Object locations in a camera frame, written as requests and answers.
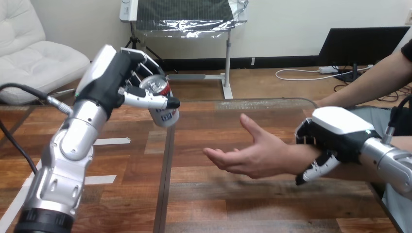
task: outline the human arm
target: human arm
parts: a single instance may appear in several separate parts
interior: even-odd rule
[[[412,62],[401,52],[380,61],[347,87],[316,101],[319,107],[352,107],[392,93],[411,82]]]
[[[312,145],[288,145],[273,134],[259,127],[246,115],[240,118],[242,126],[253,136],[254,144],[243,150],[223,152],[219,149],[204,149],[208,158],[222,170],[244,174],[251,178],[264,178],[280,174],[297,175],[304,172],[321,151]],[[411,150],[410,137],[394,137],[392,144]],[[357,164],[340,164],[326,177],[382,182],[372,169]]]

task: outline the forearm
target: forearm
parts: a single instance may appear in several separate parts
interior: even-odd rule
[[[412,136],[393,137],[391,144],[402,149],[412,151]],[[321,151],[312,145],[291,145],[289,149],[290,156],[294,158],[294,164],[289,164],[291,168],[289,173],[298,175],[321,154]],[[340,164],[325,177],[350,180],[350,181],[367,181],[383,182],[377,175],[377,172],[368,167],[350,163]]]
[[[390,94],[411,82],[412,63],[401,53],[380,61],[347,87],[317,101],[322,106],[351,107]]]

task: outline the white armchair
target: white armchair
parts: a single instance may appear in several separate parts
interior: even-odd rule
[[[45,39],[30,0],[0,0],[0,85],[20,83],[49,93],[82,77],[89,59]],[[17,88],[0,92],[0,100],[7,104],[35,99]]]

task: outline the monitor stand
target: monitor stand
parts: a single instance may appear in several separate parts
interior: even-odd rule
[[[352,67],[353,67],[353,72],[348,73],[348,74],[341,74],[341,75],[335,76],[335,78],[341,81],[347,82],[347,83],[353,82],[354,80],[359,78],[359,76],[362,75],[362,73],[358,72],[358,64],[355,63],[353,64]],[[350,70],[344,70],[342,73],[347,73],[349,71]]]

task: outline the white wall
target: white wall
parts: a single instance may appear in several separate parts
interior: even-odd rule
[[[120,0],[31,0],[49,41],[91,60],[103,44],[129,40]],[[233,57],[317,55],[330,28],[403,26],[411,0],[249,0],[248,19],[233,33]],[[412,38],[412,30],[402,41]],[[149,38],[165,59],[222,58],[226,38]]]

